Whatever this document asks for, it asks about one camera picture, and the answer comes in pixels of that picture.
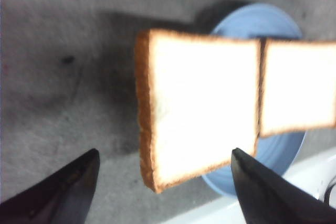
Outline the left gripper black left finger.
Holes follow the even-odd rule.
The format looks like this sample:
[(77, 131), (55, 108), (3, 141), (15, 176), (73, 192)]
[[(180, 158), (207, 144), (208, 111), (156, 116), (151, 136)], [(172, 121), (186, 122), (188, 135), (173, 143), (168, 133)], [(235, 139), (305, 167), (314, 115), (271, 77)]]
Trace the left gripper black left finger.
[(85, 223), (99, 168), (99, 151), (93, 148), (2, 202), (1, 223)]

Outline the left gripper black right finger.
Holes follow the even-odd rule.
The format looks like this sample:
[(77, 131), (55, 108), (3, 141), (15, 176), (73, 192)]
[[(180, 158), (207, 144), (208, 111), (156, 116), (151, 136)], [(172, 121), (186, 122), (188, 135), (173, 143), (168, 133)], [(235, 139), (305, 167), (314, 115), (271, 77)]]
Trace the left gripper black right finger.
[(335, 223), (335, 209), (287, 182), (242, 151), (232, 150), (231, 170), (246, 223)]

